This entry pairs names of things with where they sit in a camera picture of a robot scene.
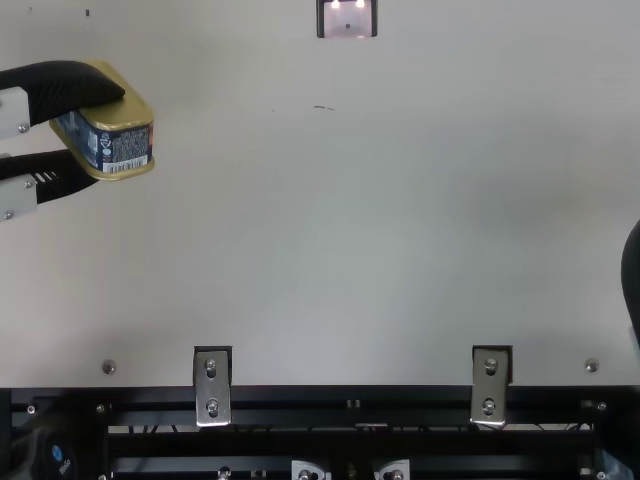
bolt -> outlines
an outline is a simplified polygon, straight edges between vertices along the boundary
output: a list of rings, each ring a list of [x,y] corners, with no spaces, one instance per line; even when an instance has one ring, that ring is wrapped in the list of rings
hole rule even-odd
[[[113,360],[105,360],[102,362],[102,371],[107,375],[112,375],[116,372],[116,362]]]
[[[487,417],[493,415],[493,412],[496,410],[496,402],[493,401],[492,398],[487,398],[484,402],[482,402],[482,411]]]
[[[498,362],[495,358],[487,358],[484,361],[484,368],[487,371],[487,375],[493,375],[496,373],[496,369],[498,368]]]
[[[587,358],[587,361],[584,362],[584,368],[589,373],[595,373],[600,368],[600,362],[597,358]]]
[[[218,401],[215,398],[212,398],[207,402],[207,412],[209,412],[209,416],[211,418],[215,418],[218,416]]]
[[[216,376],[216,361],[213,358],[204,362],[204,368],[207,371],[207,377],[213,378]]]

blue label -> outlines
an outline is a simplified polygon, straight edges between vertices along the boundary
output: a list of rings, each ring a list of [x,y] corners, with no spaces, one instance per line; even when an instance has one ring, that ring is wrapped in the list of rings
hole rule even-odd
[[[57,446],[54,445],[53,448],[51,449],[51,454],[53,455],[53,458],[56,462],[61,462],[62,461],[62,449]]]
[[[82,157],[102,173],[118,173],[151,161],[153,124],[109,132],[93,127],[78,112],[56,118],[56,123]]]

black metal frame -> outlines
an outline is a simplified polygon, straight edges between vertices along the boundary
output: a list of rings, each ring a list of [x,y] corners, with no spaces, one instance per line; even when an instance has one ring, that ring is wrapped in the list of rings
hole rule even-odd
[[[217,478],[222,467],[234,479],[263,470],[269,479],[290,478],[293,458],[324,461],[338,480],[348,478],[347,464],[380,458],[409,458],[414,480],[567,479],[579,478],[581,468],[602,469],[603,448],[638,470],[635,388],[511,386],[507,392],[508,424],[593,428],[481,430],[469,422],[467,386],[234,386],[228,427],[121,434],[108,427],[195,425],[193,389],[15,389],[0,391],[0,466],[7,431],[16,438],[34,419],[55,414],[90,427],[83,442],[95,441],[87,476],[93,480],[112,472],[114,478]],[[29,405],[35,415],[27,413]]]

white table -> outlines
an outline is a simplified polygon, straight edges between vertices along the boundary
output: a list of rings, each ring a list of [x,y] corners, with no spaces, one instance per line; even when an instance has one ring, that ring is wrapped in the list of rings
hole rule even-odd
[[[380,0],[320,40],[314,0],[3,0],[0,68],[110,61],[157,166],[0,225],[0,386],[189,385],[195,345],[238,385],[470,384],[487,344],[516,385],[640,382],[638,18]]]

black object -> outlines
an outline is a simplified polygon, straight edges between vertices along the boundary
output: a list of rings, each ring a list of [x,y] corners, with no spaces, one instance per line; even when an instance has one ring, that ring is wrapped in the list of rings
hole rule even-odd
[[[11,448],[11,478],[20,480],[76,480],[75,450],[53,429],[37,428],[16,441]]]
[[[97,182],[69,150],[0,159],[0,180],[27,173],[35,180],[38,204],[66,197]]]
[[[556,431],[479,430],[469,423],[468,386],[231,387],[233,425],[178,433],[170,427],[142,433],[141,427],[194,425],[191,387],[14,389],[11,399],[14,432],[34,422],[28,405],[45,424],[49,416],[64,416],[67,424],[82,425],[80,443],[93,455],[78,453],[78,461],[87,472],[81,478],[91,480],[111,472],[115,479],[211,479],[224,467],[232,479],[266,471],[268,480],[285,480],[292,458],[326,462],[336,480],[349,480],[353,468],[358,480],[369,480],[372,459],[400,458],[410,459],[414,480],[577,480],[581,468],[602,470],[603,445],[640,458],[640,442],[628,441],[637,434],[617,438],[618,430],[608,427],[635,428],[619,418],[637,410],[640,397],[632,387],[507,389],[507,423],[572,427]],[[598,408],[602,403],[606,408]],[[108,426],[131,425],[139,426],[133,434],[107,433]]]
[[[318,38],[324,38],[324,4],[330,3],[333,0],[316,0],[316,17],[317,17],[317,34]],[[340,2],[355,2],[356,0],[340,0]],[[371,36],[378,36],[378,0],[371,1]]]
[[[29,95],[31,125],[82,107],[121,99],[124,89],[98,69],[80,62],[36,63],[0,72],[0,90],[20,87]]]
[[[625,243],[622,252],[622,291],[627,303],[631,325],[640,343],[640,222],[638,222]]]
[[[12,87],[27,92],[31,125],[82,107],[111,103],[125,94],[120,85],[96,68],[70,61],[37,63],[0,72],[0,90]],[[0,180],[24,174],[35,179],[38,203],[71,195],[97,181],[67,150],[0,160]]]

